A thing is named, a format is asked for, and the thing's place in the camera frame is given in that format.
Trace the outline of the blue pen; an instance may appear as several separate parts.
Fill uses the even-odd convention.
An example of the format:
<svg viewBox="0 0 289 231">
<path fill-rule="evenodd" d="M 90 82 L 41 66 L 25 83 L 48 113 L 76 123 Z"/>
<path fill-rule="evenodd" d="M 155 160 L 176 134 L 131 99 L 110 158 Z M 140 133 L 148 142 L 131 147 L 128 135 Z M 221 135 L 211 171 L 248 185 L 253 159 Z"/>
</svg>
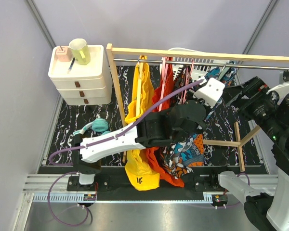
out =
<svg viewBox="0 0 289 231">
<path fill-rule="evenodd" d="M 72 70 L 72 67 L 73 67 L 73 65 L 74 65 L 74 62 L 75 62 L 75 58 L 73 58 L 72 59 L 72 61 L 71 61 L 71 64 L 70 64 L 70 66 L 69 66 L 69 68 L 68 68 L 68 73 Z"/>
</svg>

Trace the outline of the thin pink hanger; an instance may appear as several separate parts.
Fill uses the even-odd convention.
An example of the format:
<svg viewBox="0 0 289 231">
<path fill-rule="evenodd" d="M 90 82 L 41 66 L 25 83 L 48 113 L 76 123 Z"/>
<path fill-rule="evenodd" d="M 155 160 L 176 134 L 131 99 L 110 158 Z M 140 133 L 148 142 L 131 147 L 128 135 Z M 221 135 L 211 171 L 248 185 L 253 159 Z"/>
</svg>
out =
<svg viewBox="0 0 289 231">
<path fill-rule="evenodd" d="M 192 59 L 191 66 L 187 67 L 185 70 L 185 76 L 184 76 L 184 81 L 183 81 L 184 85 L 183 86 L 186 86 L 189 84 L 189 79 L 190 79 L 190 76 L 192 74 L 193 69 L 194 69 L 194 59 Z M 185 99 L 186 99 L 186 90 L 181 92 L 181 104 L 184 104 Z"/>
</svg>

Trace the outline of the yellow shorts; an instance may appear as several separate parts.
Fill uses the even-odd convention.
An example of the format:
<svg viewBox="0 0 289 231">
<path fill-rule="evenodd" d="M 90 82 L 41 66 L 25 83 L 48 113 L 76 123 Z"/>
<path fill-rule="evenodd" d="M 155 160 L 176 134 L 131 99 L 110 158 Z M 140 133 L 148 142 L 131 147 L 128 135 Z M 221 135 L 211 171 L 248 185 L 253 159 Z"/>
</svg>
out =
<svg viewBox="0 0 289 231">
<path fill-rule="evenodd" d="M 125 118 L 126 124 L 131 124 L 136 121 L 152 104 L 154 96 L 154 87 L 151 82 L 150 67 L 148 63 L 143 63 L 143 79 L 142 79 L 142 94 L 140 115 L 136 116 L 136 93 L 137 93 L 137 79 L 138 79 L 138 64 L 135 66 L 131 102 L 128 105 L 128 114 Z M 149 165 L 146 157 L 146 149 L 143 150 L 129 150 L 127 151 L 127 163 L 125 171 L 131 185 L 139 191 L 148 191 L 159 187 L 158 177 Z"/>
</svg>

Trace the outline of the black orange patterned shorts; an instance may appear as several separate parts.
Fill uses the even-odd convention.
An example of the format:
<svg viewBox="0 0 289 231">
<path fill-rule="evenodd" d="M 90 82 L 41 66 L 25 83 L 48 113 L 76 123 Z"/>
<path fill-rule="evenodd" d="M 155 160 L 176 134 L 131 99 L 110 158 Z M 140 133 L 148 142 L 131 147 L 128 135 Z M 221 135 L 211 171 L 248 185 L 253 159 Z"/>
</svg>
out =
<svg viewBox="0 0 289 231">
<path fill-rule="evenodd" d="M 178 74 L 176 77 L 167 78 L 166 92 L 168 90 L 176 90 L 184 85 L 187 69 L 187 67 L 184 67 L 183 73 Z M 191 136 L 183 142 L 171 143 L 170 146 L 160 149 L 160 164 L 167 173 L 164 179 L 169 180 L 172 184 L 179 184 L 183 175 L 192 172 L 188 165 L 184 165 L 184 160 L 187 159 L 185 152 L 193 145 L 193 138 L 194 136 Z"/>
</svg>

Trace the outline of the mint green hanger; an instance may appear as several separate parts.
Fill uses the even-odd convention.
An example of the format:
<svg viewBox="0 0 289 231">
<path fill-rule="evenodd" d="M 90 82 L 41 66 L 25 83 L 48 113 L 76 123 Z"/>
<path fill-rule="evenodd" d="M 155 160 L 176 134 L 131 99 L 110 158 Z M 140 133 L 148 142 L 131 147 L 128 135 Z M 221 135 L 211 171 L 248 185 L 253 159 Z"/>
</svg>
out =
<svg viewBox="0 0 289 231">
<path fill-rule="evenodd" d="M 228 64 L 224 64 L 221 71 L 219 72 L 219 76 L 218 76 L 218 80 L 221 81 L 222 78 L 224 77 L 224 75 L 229 71 L 229 69 L 231 69 L 230 66 L 228 66 Z"/>
</svg>

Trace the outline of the blue patterned shorts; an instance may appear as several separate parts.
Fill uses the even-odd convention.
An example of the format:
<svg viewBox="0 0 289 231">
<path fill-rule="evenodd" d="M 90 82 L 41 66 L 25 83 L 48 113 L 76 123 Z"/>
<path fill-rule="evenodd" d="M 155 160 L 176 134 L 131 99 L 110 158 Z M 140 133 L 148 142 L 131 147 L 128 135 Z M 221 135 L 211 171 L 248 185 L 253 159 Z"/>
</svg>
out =
<svg viewBox="0 0 289 231">
<path fill-rule="evenodd" d="M 204 144 L 203 135 L 194 133 L 189 137 L 194 136 L 193 145 L 185 152 L 187 159 L 184 160 L 184 165 L 188 165 L 190 168 L 204 165 Z"/>
</svg>

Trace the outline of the teal headphones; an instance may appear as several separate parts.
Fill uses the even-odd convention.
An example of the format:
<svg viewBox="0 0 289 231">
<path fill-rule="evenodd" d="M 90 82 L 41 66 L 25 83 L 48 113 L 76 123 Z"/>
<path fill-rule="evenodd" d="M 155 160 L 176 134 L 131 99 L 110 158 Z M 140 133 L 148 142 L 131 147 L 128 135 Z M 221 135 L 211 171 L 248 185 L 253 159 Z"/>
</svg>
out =
<svg viewBox="0 0 289 231">
<path fill-rule="evenodd" d="M 102 118 L 97 118 L 94 121 L 84 125 L 81 129 L 73 132 L 73 135 L 83 135 L 89 128 L 95 132 L 105 132 L 109 129 L 109 123 Z"/>
</svg>

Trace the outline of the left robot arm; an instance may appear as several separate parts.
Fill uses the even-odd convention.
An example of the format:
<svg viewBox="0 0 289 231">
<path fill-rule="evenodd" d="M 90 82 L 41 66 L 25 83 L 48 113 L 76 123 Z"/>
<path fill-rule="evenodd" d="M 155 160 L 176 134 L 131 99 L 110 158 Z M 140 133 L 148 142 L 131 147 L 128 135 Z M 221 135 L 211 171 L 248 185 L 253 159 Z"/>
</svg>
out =
<svg viewBox="0 0 289 231">
<path fill-rule="evenodd" d="M 130 184 L 139 191 L 159 187 L 165 180 L 175 187 L 184 187 L 181 179 L 168 174 L 158 163 L 156 151 L 189 140 L 206 129 L 207 108 L 188 100 L 184 104 L 152 112 L 148 110 L 130 125 L 95 138 L 83 138 L 76 143 L 79 151 L 73 167 L 80 173 L 78 186 L 88 191 L 94 186 L 94 176 L 101 172 L 99 161 L 115 153 L 128 151 L 125 172 Z"/>
</svg>

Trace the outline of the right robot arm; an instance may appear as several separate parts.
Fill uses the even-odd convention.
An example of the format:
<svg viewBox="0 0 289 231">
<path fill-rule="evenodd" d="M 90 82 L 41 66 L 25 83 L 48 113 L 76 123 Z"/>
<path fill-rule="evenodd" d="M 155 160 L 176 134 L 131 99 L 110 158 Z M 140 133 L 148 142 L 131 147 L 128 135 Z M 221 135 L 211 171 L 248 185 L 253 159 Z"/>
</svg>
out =
<svg viewBox="0 0 289 231">
<path fill-rule="evenodd" d="M 289 81 L 269 88 L 260 78 L 224 89 L 223 100 L 255 123 L 274 143 L 278 167 L 273 196 L 253 189 L 232 171 L 209 178 L 210 187 L 228 190 L 244 206 L 246 217 L 260 231 L 289 231 Z"/>
</svg>

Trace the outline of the white laundry basket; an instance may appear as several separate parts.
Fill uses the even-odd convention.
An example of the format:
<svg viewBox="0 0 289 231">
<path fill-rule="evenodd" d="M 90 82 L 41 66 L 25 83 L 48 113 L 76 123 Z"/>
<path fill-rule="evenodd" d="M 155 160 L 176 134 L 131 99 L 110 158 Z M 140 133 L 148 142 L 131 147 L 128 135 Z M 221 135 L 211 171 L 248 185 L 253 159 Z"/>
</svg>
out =
<svg viewBox="0 0 289 231">
<path fill-rule="evenodd" d="M 219 76 L 219 72 L 221 71 L 224 64 L 235 64 L 233 61 L 229 60 L 216 60 L 216 59 L 195 59 L 195 63 L 207 63 L 214 65 L 194 65 L 194 69 L 192 71 L 191 78 L 196 81 L 201 77 L 205 77 L 209 79 L 211 77 L 217 79 Z M 176 80 L 184 71 L 183 64 L 172 64 L 173 69 L 173 80 Z M 232 67 L 229 71 L 224 75 L 221 82 L 225 82 L 230 85 L 232 80 L 235 79 L 237 73 L 237 68 Z"/>
</svg>

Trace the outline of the cream drawer unit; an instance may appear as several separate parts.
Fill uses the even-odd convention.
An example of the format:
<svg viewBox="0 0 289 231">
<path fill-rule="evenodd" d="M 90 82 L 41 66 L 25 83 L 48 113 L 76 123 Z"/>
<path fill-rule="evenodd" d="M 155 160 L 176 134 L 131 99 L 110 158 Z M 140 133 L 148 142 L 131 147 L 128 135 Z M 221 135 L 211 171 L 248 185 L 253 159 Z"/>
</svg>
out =
<svg viewBox="0 0 289 231">
<path fill-rule="evenodd" d="M 53 49 L 48 76 L 67 105 L 109 104 L 113 81 L 102 45 L 90 45 L 91 61 L 80 65 L 76 61 L 68 73 L 70 62 L 60 62 Z"/>
</svg>

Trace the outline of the green mug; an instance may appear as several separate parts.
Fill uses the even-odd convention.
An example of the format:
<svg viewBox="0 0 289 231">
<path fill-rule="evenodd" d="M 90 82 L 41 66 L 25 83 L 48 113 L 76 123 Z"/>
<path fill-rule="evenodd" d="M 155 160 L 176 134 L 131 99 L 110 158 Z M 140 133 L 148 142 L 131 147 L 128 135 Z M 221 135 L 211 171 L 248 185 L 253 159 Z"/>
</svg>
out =
<svg viewBox="0 0 289 231">
<path fill-rule="evenodd" d="M 87 65 L 91 61 L 89 47 L 83 38 L 76 38 L 70 41 L 69 48 L 80 65 Z"/>
</svg>

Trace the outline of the pink cube holder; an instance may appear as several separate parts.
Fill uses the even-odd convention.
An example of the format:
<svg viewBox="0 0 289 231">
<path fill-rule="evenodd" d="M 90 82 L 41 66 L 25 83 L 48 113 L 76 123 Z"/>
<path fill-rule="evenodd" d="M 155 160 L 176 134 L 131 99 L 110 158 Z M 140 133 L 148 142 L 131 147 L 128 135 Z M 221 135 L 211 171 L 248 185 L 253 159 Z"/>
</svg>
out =
<svg viewBox="0 0 289 231">
<path fill-rule="evenodd" d="M 68 46 L 58 46 L 55 52 L 60 62 L 70 62 L 72 54 Z"/>
</svg>

